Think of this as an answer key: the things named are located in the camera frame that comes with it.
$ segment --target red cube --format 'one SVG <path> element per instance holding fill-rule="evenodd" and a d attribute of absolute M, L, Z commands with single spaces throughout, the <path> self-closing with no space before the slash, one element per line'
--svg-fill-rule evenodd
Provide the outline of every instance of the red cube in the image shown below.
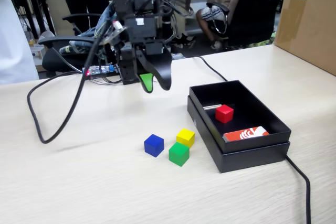
<path fill-rule="evenodd" d="M 218 108 L 216 108 L 216 114 L 215 117 L 217 120 L 219 120 L 222 123 L 227 123 L 232 120 L 233 118 L 233 109 L 231 109 L 229 106 L 222 105 Z"/>

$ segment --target open box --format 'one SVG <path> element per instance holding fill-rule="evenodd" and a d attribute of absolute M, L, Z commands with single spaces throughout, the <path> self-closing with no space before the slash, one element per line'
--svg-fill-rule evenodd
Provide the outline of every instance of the open box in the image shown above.
<path fill-rule="evenodd" d="M 233 119 L 223 124 L 215 108 L 234 109 Z M 284 160 L 291 130 L 239 81 L 190 87 L 188 112 L 220 172 Z M 269 135 L 226 142 L 224 133 L 262 126 Z"/>

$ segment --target white shirt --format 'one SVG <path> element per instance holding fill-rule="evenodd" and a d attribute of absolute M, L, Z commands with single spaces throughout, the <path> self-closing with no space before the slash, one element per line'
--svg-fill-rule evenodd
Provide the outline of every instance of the white shirt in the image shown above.
<path fill-rule="evenodd" d="M 38 80 L 27 38 L 11 0 L 0 0 L 0 84 Z"/>

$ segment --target office chair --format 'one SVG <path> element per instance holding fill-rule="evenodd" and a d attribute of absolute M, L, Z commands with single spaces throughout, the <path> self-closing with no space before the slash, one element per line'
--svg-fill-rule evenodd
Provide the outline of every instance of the office chair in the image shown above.
<path fill-rule="evenodd" d="M 207 3 L 211 8 L 218 6 L 226 20 L 208 21 L 210 30 L 225 38 L 225 47 L 247 46 L 271 37 L 274 30 L 276 8 L 280 0 L 231 0 L 229 7 L 220 3 Z"/>
<path fill-rule="evenodd" d="M 100 17 L 100 14 L 72 14 L 62 18 L 70 23 L 72 23 L 73 28 L 75 31 L 79 32 L 80 34 L 82 31 L 75 25 L 76 18 L 79 16 L 87 16 L 87 17 Z M 47 52 L 45 53 L 42 66 L 44 69 L 50 72 L 70 72 L 73 71 L 74 68 L 78 70 L 82 70 L 84 67 L 87 54 L 75 54 L 75 55 L 68 55 L 68 56 L 61 56 L 59 54 L 59 49 L 64 46 L 69 45 L 69 41 L 83 41 L 89 42 L 93 44 L 94 38 L 92 37 L 84 37 L 84 36 L 55 36 L 43 39 L 39 41 L 39 44 L 45 45 L 48 47 Z M 114 54 L 110 47 L 105 47 L 105 51 L 108 55 L 108 58 L 111 59 L 112 63 L 116 63 L 117 61 L 114 59 Z M 94 65 L 98 65 L 98 59 L 95 57 L 93 61 Z"/>

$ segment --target yellow cube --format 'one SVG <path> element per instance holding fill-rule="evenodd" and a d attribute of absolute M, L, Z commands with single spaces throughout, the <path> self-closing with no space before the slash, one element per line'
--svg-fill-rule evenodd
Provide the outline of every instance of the yellow cube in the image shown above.
<path fill-rule="evenodd" d="M 182 129 L 176 136 L 176 141 L 190 148 L 195 143 L 195 132 Z"/>

